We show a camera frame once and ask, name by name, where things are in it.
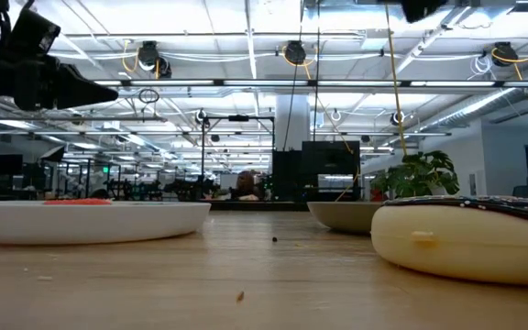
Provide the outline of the green potted plant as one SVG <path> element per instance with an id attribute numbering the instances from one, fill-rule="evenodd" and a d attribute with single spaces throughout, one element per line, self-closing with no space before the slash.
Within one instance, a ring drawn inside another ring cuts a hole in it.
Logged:
<path id="1" fill-rule="evenodd" d="M 370 196 L 379 201 L 459 191 L 454 163 L 441 150 L 403 156 L 401 164 L 379 172 L 370 182 Z"/>

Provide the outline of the small red frosted donut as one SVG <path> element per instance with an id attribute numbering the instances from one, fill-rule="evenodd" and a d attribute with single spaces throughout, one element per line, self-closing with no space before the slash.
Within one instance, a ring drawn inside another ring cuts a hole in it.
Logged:
<path id="1" fill-rule="evenodd" d="M 63 199 L 63 200 L 47 200 L 43 202 L 45 205 L 109 205 L 112 204 L 110 199 L 101 198 L 84 198 L 84 199 Z"/>

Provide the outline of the grey round plate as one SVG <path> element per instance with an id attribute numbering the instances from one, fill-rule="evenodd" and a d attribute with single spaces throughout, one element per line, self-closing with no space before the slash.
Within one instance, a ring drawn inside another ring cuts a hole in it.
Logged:
<path id="1" fill-rule="evenodd" d="M 368 235 L 380 202 L 308 202 L 313 217 L 323 226 L 347 234 Z"/>

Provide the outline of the dark computer monitor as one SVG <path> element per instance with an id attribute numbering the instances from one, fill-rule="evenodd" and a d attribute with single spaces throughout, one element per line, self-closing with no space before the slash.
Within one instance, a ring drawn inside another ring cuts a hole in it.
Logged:
<path id="1" fill-rule="evenodd" d="M 20 175 L 23 170 L 22 154 L 0 154 L 0 176 Z"/>

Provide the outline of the person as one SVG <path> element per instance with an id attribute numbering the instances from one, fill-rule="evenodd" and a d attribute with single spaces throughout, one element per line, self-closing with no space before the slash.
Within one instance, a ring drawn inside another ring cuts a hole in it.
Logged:
<path id="1" fill-rule="evenodd" d="M 231 199 L 235 201 L 262 201 L 264 194 L 255 183 L 254 173 L 250 170 L 241 171 L 236 178 L 236 187 L 231 191 Z"/>

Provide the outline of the black cabinet with window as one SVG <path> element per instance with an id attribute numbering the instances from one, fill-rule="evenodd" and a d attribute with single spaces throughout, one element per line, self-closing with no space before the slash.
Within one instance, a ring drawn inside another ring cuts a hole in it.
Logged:
<path id="1" fill-rule="evenodd" d="M 311 201 L 360 198 L 358 141 L 304 141 L 300 174 Z"/>

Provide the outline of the silver ventilation duct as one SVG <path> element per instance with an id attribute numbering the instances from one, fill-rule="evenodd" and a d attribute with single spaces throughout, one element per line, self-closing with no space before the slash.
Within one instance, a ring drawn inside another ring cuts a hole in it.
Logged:
<path id="1" fill-rule="evenodd" d="M 500 88 L 496 92 L 471 96 L 443 110 L 439 115 L 433 115 L 425 122 L 417 125 L 413 131 L 426 132 L 439 126 L 465 124 L 474 118 L 495 112 L 509 104 L 521 102 L 526 98 L 520 88 Z"/>

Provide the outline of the distant black rig frame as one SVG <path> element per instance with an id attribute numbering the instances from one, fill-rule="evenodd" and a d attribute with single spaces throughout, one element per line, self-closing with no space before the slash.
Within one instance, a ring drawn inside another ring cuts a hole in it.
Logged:
<path id="1" fill-rule="evenodd" d="M 255 121 L 264 128 L 263 131 L 217 131 L 215 127 L 221 122 L 244 123 Z M 235 201 L 231 199 L 231 191 L 236 187 L 237 175 L 241 171 L 252 171 L 255 183 L 264 194 L 262 201 L 266 200 L 266 189 L 259 187 L 256 179 L 258 171 L 266 171 L 272 162 L 272 153 L 275 150 L 274 118 L 272 116 L 256 115 L 203 115 L 201 119 L 201 174 L 199 182 L 201 184 L 201 197 L 205 201 Z M 241 140 L 235 145 L 231 142 L 220 142 L 220 137 L 256 137 L 261 138 L 264 134 L 271 136 L 271 142 L 266 144 L 254 142 L 250 144 L 246 140 Z M 211 165 L 219 165 L 224 171 L 229 171 L 236 175 L 236 180 L 231 187 L 215 187 L 211 182 L 205 182 L 205 157 L 212 157 Z"/>

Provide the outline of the large chocolate sprinkled donut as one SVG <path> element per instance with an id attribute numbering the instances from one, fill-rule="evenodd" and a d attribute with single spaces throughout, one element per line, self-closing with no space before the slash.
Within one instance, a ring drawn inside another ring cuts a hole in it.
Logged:
<path id="1" fill-rule="evenodd" d="M 370 234 L 383 259 L 406 269 L 528 285 L 528 198 L 390 200 L 373 215 Z"/>

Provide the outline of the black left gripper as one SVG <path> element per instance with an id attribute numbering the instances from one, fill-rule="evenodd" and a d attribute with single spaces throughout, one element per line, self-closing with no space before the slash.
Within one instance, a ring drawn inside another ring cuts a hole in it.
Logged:
<path id="1" fill-rule="evenodd" d="M 61 28 L 27 7 L 12 25 L 6 7 L 0 7 L 0 96 L 10 96 L 23 110 L 53 106 L 48 95 L 60 68 L 58 109 L 114 101 L 118 92 L 85 79 L 72 64 L 48 55 Z"/>

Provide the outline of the short black cabinet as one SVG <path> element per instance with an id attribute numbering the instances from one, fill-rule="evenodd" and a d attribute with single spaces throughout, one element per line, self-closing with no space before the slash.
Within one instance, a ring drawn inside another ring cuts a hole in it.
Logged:
<path id="1" fill-rule="evenodd" d="M 272 153 L 272 199 L 294 202 L 300 191 L 300 150 L 274 151 Z"/>

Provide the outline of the white round plate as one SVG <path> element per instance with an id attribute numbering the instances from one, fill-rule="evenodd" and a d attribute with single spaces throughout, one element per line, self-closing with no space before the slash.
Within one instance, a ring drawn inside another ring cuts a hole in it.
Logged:
<path id="1" fill-rule="evenodd" d="M 0 202 L 0 244 L 79 245 L 176 237 L 203 226 L 209 203 Z"/>

